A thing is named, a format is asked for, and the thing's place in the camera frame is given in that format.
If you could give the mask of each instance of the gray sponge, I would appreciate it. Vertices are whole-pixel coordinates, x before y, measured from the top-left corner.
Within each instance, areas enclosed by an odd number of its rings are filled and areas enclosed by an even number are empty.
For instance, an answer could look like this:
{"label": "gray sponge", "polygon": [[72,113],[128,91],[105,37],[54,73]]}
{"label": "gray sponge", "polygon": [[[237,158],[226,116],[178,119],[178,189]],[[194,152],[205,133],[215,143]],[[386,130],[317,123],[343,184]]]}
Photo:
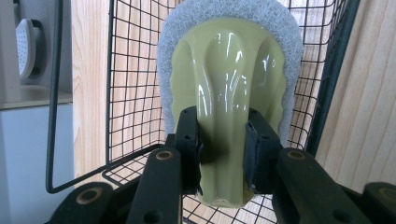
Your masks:
{"label": "gray sponge", "polygon": [[266,28],[283,49],[287,82],[282,98],[283,116],[279,123],[279,137],[285,146],[294,106],[294,89],[300,73],[303,42],[295,19],[276,0],[186,0],[172,11],[163,25],[157,52],[165,132],[173,133],[175,129],[170,76],[172,55],[179,39],[203,21],[225,17],[256,22]]}

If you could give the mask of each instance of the black wire mesh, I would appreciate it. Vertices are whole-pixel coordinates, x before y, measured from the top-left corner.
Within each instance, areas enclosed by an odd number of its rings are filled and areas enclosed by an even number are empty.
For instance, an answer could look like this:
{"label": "black wire mesh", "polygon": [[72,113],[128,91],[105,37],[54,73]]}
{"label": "black wire mesh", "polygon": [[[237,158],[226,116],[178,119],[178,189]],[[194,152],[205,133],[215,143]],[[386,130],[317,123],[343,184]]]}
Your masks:
{"label": "black wire mesh", "polygon": [[[290,9],[304,41],[289,143],[290,147],[305,149],[318,105],[322,71],[332,51],[329,44],[343,20],[347,0],[279,2]],[[164,144],[156,46],[163,21],[176,5],[175,0],[114,0],[110,6],[107,164],[145,147]],[[113,166],[104,177],[123,185],[142,175],[147,157]],[[185,223],[276,223],[268,195],[255,197],[241,209],[207,207],[191,196],[184,197],[183,204]]]}

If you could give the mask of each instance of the light blue surface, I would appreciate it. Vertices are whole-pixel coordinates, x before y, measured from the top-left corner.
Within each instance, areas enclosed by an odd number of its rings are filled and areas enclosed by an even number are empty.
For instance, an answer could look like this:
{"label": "light blue surface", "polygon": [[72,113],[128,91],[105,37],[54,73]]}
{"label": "light blue surface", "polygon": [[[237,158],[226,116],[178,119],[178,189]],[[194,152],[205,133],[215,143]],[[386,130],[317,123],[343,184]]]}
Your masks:
{"label": "light blue surface", "polygon": [[[0,223],[47,222],[72,190],[45,189],[48,117],[48,106],[0,111]],[[72,105],[59,105],[57,123],[55,186],[74,176]]]}

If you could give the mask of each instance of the metal basket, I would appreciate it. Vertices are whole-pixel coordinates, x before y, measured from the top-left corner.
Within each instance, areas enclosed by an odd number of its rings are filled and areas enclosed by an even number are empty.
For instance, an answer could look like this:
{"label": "metal basket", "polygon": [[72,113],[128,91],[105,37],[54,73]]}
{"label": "metal basket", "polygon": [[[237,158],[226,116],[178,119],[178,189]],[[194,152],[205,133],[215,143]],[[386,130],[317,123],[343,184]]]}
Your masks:
{"label": "metal basket", "polygon": [[[304,41],[289,144],[315,154],[359,1],[280,2]],[[110,3],[106,164],[117,165],[103,177],[119,186],[142,175],[149,152],[165,141],[156,48],[175,6],[175,0]],[[270,195],[256,196],[241,209],[207,207],[191,196],[183,205],[186,223],[276,223]]]}

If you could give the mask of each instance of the wooden surface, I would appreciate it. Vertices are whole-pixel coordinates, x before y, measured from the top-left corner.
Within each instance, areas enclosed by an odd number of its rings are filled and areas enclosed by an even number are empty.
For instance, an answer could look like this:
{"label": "wooden surface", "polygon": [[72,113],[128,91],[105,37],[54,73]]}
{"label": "wooden surface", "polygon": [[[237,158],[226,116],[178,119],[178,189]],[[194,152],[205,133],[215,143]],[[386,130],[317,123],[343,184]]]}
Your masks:
{"label": "wooden surface", "polygon": [[396,184],[396,1],[361,0],[317,160],[357,191]]}
{"label": "wooden surface", "polygon": [[76,176],[105,164],[108,2],[72,0]]}

